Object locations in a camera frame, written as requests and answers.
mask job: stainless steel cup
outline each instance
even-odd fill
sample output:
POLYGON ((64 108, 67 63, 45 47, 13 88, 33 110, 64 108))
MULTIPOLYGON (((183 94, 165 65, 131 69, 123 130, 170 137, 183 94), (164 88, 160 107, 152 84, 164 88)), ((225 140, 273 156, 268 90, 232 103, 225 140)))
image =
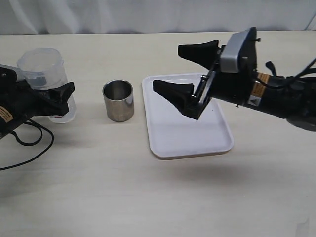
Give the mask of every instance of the stainless steel cup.
POLYGON ((115 122, 124 122, 134 115, 132 85, 124 80, 113 80, 103 87, 103 97, 108 117, 115 122))

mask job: yellow label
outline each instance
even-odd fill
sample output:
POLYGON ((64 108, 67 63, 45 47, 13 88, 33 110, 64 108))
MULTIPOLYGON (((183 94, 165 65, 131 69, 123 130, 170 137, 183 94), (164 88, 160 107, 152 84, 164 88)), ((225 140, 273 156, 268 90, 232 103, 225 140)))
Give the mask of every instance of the yellow label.
POLYGON ((10 122, 13 119, 12 114, 6 108, 0 106, 0 117, 6 122, 10 122))
MULTIPOLYGON (((270 75, 264 74, 264 73, 258 73, 258 79, 260 79, 265 84, 268 83, 270 78, 270 75)), ((252 88, 251 95, 262 97, 263 93, 265 92, 266 87, 264 85, 261 85, 260 83, 256 82, 252 88)))

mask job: white tray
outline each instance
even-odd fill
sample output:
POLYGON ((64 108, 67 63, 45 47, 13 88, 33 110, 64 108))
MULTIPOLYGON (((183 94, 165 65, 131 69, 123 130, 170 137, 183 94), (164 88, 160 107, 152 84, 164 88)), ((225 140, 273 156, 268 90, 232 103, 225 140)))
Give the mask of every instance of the white tray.
POLYGON ((234 139, 216 99, 212 99, 199 120, 188 118, 153 91, 153 81, 193 83, 202 74, 150 76, 143 80, 143 96, 149 145, 161 159, 219 155, 230 151, 234 139))

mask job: white backdrop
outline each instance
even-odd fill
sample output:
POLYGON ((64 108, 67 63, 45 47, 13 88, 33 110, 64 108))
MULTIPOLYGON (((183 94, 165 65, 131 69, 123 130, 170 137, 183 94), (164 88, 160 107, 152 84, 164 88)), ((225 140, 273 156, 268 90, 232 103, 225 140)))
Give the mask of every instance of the white backdrop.
POLYGON ((0 34, 314 29, 316 0, 1 0, 0 34))

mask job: clear plastic cup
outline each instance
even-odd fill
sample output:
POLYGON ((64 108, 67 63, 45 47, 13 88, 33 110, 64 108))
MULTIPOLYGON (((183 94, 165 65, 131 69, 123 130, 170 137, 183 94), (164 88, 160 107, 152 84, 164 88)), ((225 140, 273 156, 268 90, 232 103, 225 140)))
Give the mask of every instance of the clear plastic cup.
MULTIPOLYGON (((48 90, 68 83, 64 61, 54 48, 37 48, 26 52, 17 61, 25 80, 34 90, 48 90)), ((67 123, 74 119, 76 104, 73 95, 68 100, 69 112, 64 116, 48 116, 52 122, 67 123)))

